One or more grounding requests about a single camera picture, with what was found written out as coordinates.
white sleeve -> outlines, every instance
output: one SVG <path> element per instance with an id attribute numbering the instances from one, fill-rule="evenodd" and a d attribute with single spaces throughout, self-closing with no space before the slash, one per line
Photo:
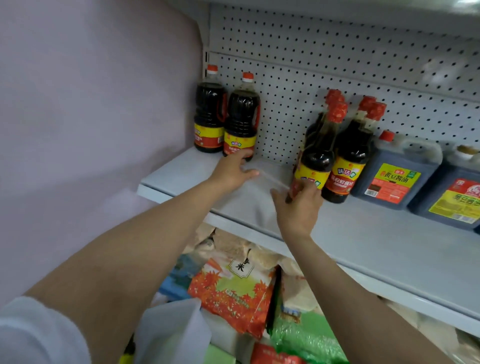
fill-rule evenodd
<path id="1" fill-rule="evenodd" d="M 8 364 L 91 363 L 78 327 L 30 297 L 15 298 L 0 310 L 0 353 Z"/>

bottle label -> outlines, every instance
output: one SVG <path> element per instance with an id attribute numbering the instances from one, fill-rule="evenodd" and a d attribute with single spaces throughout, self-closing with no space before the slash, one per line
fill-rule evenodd
<path id="1" fill-rule="evenodd" d="M 203 148 L 218 148 L 223 144 L 224 128 L 208 128 L 195 124 L 195 144 Z"/>
<path id="2" fill-rule="evenodd" d="M 233 154 L 240 149 L 251 149 L 255 147 L 257 136 L 241 138 L 225 132 L 225 141 L 223 142 L 223 151 L 225 154 Z"/>
<path id="3" fill-rule="evenodd" d="M 393 204 L 398 204 L 410 191 L 421 173 L 384 163 L 365 194 Z"/>
<path id="4" fill-rule="evenodd" d="M 325 187 L 336 194 L 349 194 L 363 167 L 364 164 L 352 163 L 337 157 Z"/>
<path id="5" fill-rule="evenodd" d="M 428 210 L 473 224 L 480 219 L 480 183 L 458 178 Z"/>
<path id="6" fill-rule="evenodd" d="M 329 174 L 330 172 L 318 172 L 316 170 L 311 170 L 300 163 L 295 171 L 295 178 L 293 179 L 292 186 L 290 187 L 290 197 L 295 198 L 295 196 L 300 192 L 301 180 L 311 181 L 315 183 L 319 190 L 321 190 L 325 186 L 325 182 L 327 181 Z"/>

pegboard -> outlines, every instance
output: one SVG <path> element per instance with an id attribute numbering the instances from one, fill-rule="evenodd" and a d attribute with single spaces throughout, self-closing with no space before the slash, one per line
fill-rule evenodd
<path id="1" fill-rule="evenodd" d="M 210 50 L 480 101 L 480 42 L 471 38 L 212 5 Z"/>
<path id="2" fill-rule="evenodd" d="M 425 94 L 399 87 L 348 79 L 325 73 L 254 61 L 211 52 L 218 76 L 229 92 L 241 84 L 242 72 L 252 72 L 261 98 L 256 153 L 293 165 L 305 130 L 323 108 L 329 88 L 344 92 L 353 116 L 363 95 L 388 105 L 377 133 L 396 133 L 434 140 L 444 147 L 463 143 L 480 148 L 480 104 Z"/>

red bottle cap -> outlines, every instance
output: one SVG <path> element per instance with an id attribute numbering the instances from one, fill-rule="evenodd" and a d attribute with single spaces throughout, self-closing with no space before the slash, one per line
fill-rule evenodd
<path id="1" fill-rule="evenodd" d="M 345 102 L 337 102 L 330 105 L 327 120 L 340 124 L 347 114 L 348 105 Z"/>
<path id="2" fill-rule="evenodd" d="M 383 102 L 374 102 L 373 105 L 370 106 L 370 110 L 367 112 L 367 119 L 379 121 L 385 114 L 386 108 L 387 104 L 384 104 Z"/>
<path id="3" fill-rule="evenodd" d="M 242 81 L 246 82 L 253 82 L 253 73 L 251 72 L 244 72 Z"/>
<path id="4" fill-rule="evenodd" d="M 341 101 L 339 98 L 342 96 L 342 91 L 331 89 L 328 90 L 327 96 L 325 96 L 325 104 L 330 105 L 334 101 Z"/>
<path id="5" fill-rule="evenodd" d="M 217 73 L 218 72 L 218 67 L 215 66 L 214 64 L 209 64 L 207 66 L 207 71 L 210 71 L 209 73 L 213 73 L 213 72 Z"/>
<path id="6" fill-rule="evenodd" d="M 368 111 L 372 107 L 373 103 L 377 101 L 376 97 L 364 96 L 359 104 L 359 111 Z"/>
<path id="7" fill-rule="evenodd" d="M 384 130 L 382 131 L 382 134 L 380 134 L 380 137 L 378 139 L 385 140 L 386 142 L 391 142 L 393 138 L 395 138 L 394 132 L 391 132 L 390 130 Z"/>

hand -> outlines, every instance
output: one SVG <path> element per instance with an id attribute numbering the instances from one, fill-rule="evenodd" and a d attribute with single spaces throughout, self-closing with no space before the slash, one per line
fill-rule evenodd
<path id="1" fill-rule="evenodd" d="M 245 164 L 244 158 L 251 156 L 252 153 L 253 151 L 250 149 L 240 149 L 227 157 L 221 158 L 208 180 L 224 193 L 236 190 L 245 181 L 260 174 L 257 170 L 242 170 L 240 167 Z"/>
<path id="2" fill-rule="evenodd" d="M 310 181 L 301 181 L 303 189 L 287 204 L 285 195 L 272 190 L 276 220 L 285 242 L 309 238 L 317 222 L 318 210 L 324 199 L 322 192 Z"/>

